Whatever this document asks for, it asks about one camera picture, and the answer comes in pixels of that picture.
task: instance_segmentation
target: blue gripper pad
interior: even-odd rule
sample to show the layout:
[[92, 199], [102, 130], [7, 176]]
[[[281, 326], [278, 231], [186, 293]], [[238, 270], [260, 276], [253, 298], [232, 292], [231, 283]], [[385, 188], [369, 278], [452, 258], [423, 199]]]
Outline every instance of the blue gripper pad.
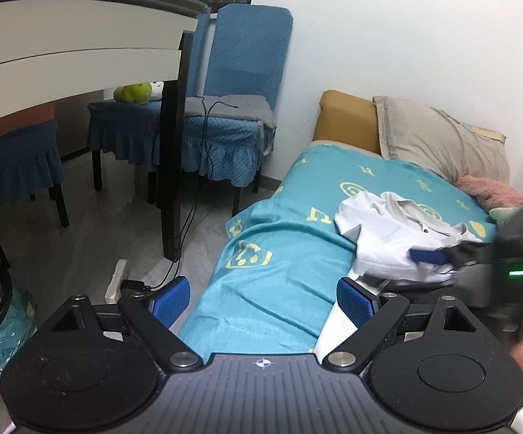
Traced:
[[378, 310], [375, 301], [366, 297], [366, 292], [365, 289], [364, 293], [359, 292], [344, 279], [338, 281], [338, 286], [336, 288], [338, 305], [357, 328], [366, 323], [369, 318], [372, 318], [374, 313]]
[[185, 276], [178, 276], [149, 298], [149, 311], [163, 326], [170, 328], [189, 306], [191, 289]]
[[441, 249], [421, 249], [421, 248], [410, 248], [408, 251], [408, 257], [410, 261], [418, 263], [430, 263], [438, 266], [445, 265], [450, 262], [448, 255]]

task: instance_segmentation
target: black device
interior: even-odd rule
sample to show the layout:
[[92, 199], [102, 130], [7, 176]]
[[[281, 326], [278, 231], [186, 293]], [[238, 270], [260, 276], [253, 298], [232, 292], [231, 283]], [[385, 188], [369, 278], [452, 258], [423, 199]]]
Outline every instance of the black device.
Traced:
[[507, 346], [523, 338], [523, 207], [496, 233], [490, 303], [485, 322]]
[[187, 306], [185, 278], [116, 305], [78, 295], [11, 359], [2, 399], [17, 434], [513, 432], [523, 374], [459, 299], [411, 305], [349, 278], [337, 290], [360, 328], [322, 365], [309, 353], [204, 364], [167, 329]]
[[427, 301], [428, 294], [455, 294], [473, 308], [506, 347], [523, 339], [523, 207], [499, 227], [493, 243], [463, 242], [438, 250], [413, 248], [410, 256], [414, 262], [449, 264], [455, 270], [487, 264], [483, 272], [473, 274], [469, 281], [462, 281], [463, 274], [458, 272], [445, 282], [425, 284], [424, 289], [419, 289], [419, 285], [402, 287], [401, 293], [413, 301]]

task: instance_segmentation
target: beige pillowcase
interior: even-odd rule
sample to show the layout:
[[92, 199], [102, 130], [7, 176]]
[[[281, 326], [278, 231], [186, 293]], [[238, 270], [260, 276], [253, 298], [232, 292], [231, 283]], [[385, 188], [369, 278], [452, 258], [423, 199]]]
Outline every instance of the beige pillowcase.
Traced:
[[501, 133], [460, 123], [407, 99], [377, 96], [373, 101], [383, 158], [414, 163], [449, 183], [471, 175], [508, 184], [506, 137]]

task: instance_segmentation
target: chair ruffle skirt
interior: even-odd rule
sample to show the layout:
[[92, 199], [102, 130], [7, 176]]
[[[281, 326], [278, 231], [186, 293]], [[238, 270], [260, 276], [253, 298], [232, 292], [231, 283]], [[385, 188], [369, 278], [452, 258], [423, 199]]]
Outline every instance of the chair ruffle skirt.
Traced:
[[159, 132], [161, 101], [134, 105], [110, 101], [89, 104], [89, 147], [113, 152], [117, 160], [155, 171], [153, 144]]
[[50, 121], [0, 137], [0, 201], [15, 202], [63, 182], [57, 128]]
[[[250, 184], [263, 162], [259, 124], [209, 117], [207, 140], [203, 143], [204, 121], [205, 118], [201, 116], [185, 117], [181, 162], [183, 169], [187, 172], [199, 170], [200, 174], [207, 175], [213, 181], [229, 179], [235, 187]], [[153, 163], [159, 164], [159, 138], [155, 142]]]

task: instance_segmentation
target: grey cloth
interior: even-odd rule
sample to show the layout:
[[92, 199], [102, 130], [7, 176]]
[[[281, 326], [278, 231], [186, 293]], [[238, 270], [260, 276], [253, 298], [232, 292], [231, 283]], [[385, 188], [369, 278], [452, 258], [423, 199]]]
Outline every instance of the grey cloth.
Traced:
[[202, 96], [187, 98], [185, 100], [185, 116], [222, 117], [225, 119], [238, 119], [242, 121], [262, 122], [268, 129], [275, 129], [274, 113], [269, 107], [265, 96], [260, 95], [226, 95], [226, 96]]
[[383, 158], [409, 161], [452, 184], [464, 175], [508, 184], [504, 135], [414, 101], [387, 96], [373, 101]]

